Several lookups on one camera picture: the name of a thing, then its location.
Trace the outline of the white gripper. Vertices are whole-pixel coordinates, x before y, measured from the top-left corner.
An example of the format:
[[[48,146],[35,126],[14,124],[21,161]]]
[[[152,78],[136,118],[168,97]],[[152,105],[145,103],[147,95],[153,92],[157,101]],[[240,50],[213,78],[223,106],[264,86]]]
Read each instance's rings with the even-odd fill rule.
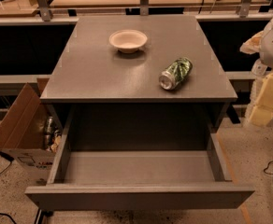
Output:
[[[240,51],[246,54],[258,53],[263,32],[253,35],[244,42]],[[251,72],[258,76],[251,87],[250,103],[247,106],[245,119],[249,125],[265,127],[273,119],[273,72],[257,59],[251,69]]]

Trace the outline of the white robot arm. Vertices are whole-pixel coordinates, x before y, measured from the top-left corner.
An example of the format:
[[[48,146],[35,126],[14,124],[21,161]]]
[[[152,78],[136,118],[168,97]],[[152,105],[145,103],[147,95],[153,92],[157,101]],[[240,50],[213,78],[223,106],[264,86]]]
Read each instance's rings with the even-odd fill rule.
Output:
[[[240,51],[259,53],[259,59],[251,69],[256,79],[245,118],[250,126],[265,127],[273,119],[273,18],[263,31],[243,43]]]

